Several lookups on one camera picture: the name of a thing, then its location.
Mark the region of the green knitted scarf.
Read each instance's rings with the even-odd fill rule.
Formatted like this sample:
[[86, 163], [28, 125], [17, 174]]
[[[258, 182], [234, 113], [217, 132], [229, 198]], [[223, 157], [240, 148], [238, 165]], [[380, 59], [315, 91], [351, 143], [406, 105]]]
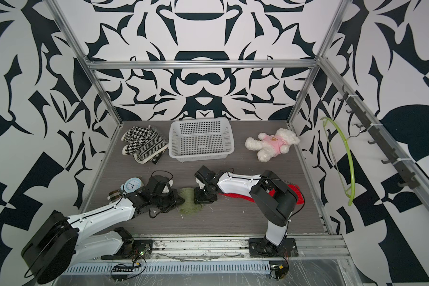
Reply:
[[178, 195], [184, 199], [184, 203], [178, 207], [182, 216], [194, 215], [202, 211], [203, 205], [195, 203], [195, 188], [181, 188], [178, 190]]

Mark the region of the red knitted scarf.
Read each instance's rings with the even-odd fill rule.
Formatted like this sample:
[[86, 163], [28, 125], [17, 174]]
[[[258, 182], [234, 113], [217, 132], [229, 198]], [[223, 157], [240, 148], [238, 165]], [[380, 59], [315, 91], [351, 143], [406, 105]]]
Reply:
[[[301, 193], [300, 188], [298, 186], [292, 185], [292, 184], [288, 184], [288, 187], [296, 193], [296, 195], [298, 197], [297, 205], [303, 205], [305, 203], [305, 199], [303, 198], [303, 194]], [[253, 198], [245, 196], [245, 195], [241, 195], [241, 194], [222, 193], [222, 195], [225, 197], [230, 197], [230, 198], [234, 198], [234, 199], [243, 199], [243, 200], [247, 200], [247, 201], [250, 201], [253, 203], [255, 202]]]

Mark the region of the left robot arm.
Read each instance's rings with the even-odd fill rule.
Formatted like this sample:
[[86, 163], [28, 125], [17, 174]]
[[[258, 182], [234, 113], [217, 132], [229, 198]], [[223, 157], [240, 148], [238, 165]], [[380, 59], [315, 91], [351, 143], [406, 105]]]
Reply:
[[140, 255], [144, 250], [125, 228], [104, 230], [143, 214], [155, 218], [184, 204], [172, 184], [172, 178], [162, 175], [151, 176], [146, 184], [131, 178], [108, 195], [105, 206], [72, 216], [53, 211], [21, 251], [29, 267], [25, 277], [46, 284], [69, 267], [96, 257], [117, 260]]

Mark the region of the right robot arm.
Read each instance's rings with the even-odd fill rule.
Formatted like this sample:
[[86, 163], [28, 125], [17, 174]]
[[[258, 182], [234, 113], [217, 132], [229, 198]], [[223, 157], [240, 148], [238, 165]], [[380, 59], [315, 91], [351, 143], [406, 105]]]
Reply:
[[202, 166], [195, 180], [199, 185], [194, 190], [195, 204], [212, 204], [218, 195], [253, 201], [268, 221], [265, 245], [275, 249], [282, 246], [299, 200], [296, 187], [290, 187], [270, 170], [260, 175], [237, 175], [227, 170], [216, 173]]

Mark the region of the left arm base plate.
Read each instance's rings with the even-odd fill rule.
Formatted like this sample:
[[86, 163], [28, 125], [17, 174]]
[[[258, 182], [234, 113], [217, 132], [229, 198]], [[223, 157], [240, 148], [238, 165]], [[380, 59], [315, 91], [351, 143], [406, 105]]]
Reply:
[[101, 260], [134, 260], [140, 257], [148, 259], [152, 254], [153, 244], [153, 240], [134, 240], [133, 243], [127, 241], [116, 254], [101, 256]]

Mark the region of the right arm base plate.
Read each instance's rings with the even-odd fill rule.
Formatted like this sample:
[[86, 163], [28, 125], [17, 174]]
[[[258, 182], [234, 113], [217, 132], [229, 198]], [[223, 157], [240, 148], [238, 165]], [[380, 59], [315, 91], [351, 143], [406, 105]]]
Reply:
[[298, 257], [294, 238], [285, 238], [279, 246], [270, 243], [266, 238], [249, 238], [249, 254], [251, 257]]

